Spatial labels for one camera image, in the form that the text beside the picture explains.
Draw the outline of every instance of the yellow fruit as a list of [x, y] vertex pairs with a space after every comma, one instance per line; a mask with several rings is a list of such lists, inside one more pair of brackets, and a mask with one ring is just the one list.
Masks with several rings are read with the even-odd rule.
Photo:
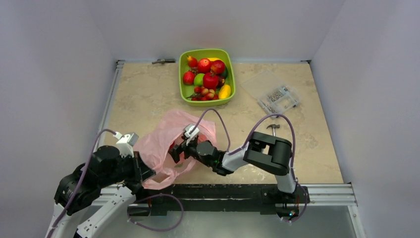
[[219, 99], [228, 98], [231, 93], [232, 93], [232, 89], [230, 88], [229, 85], [225, 84], [220, 88]]
[[219, 58], [208, 58], [210, 61], [216, 61], [216, 60], [221, 60], [221, 59], [219, 59]]

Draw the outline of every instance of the marble tabletop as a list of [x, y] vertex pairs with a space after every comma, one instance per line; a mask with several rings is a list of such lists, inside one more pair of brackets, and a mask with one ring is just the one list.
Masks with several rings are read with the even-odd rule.
[[[296, 133], [295, 173], [300, 183], [342, 183], [341, 172], [329, 130], [319, 101], [311, 69], [307, 63], [234, 63], [236, 94], [232, 100], [215, 107], [229, 131], [231, 148], [242, 145], [255, 123], [265, 112], [241, 84], [265, 70], [277, 75], [301, 95], [301, 103], [285, 115]], [[136, 132], [140, 137], [153, 131], [162, 116], [171, 109], [180, 109], [199, 117], [205, 108], [190, 107], [180, 96], [178, 64], [152, 65], [125, 63], [110, 110], [107, 128], [121, 133]], [[223, 127], [213, 112], [205, 119], [216, 123], [219, 149], [227, 146]], [[257, 131], [271, 134], [269, 124], [280, 124], [276, 135], [291, 141], [290, 129], [283, 119], [267, 119]], [[114, 144], [112, 136], [105, 144]], [[276, 183], [274, 176], [252, 165], [239, 168], [222, 177], [200, 163], [175, 183]]]

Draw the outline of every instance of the clear plastic container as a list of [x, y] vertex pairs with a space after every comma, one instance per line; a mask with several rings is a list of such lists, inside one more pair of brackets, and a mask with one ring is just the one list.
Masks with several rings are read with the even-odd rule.
[[284, 114], [290, 108], [297, 106], [301, 99], [295, 88], [270, 71], [256, 75], [241, 86], [257, 100], [267, 114]]

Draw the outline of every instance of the green apple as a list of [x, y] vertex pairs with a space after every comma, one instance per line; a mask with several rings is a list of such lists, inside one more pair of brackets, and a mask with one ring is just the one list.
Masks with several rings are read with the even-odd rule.
[[203, 77], [204, 77], [203, 73], [197, 74], [196, 77], [194, 78], [194, 86], [202, 86], [203, 85]]

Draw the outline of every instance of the hammer head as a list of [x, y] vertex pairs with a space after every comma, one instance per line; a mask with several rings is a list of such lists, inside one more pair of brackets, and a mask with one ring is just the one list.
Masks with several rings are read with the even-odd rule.
[[273, 128], [273, 129], [275, 129], [275, 128], [280, 128], [280, 125], [278, 125], [278, 124], [271, 124], [271, 125], [267, 126], [267, 129], [268, 129], [269, 127], [271, 127], [271, 128]]

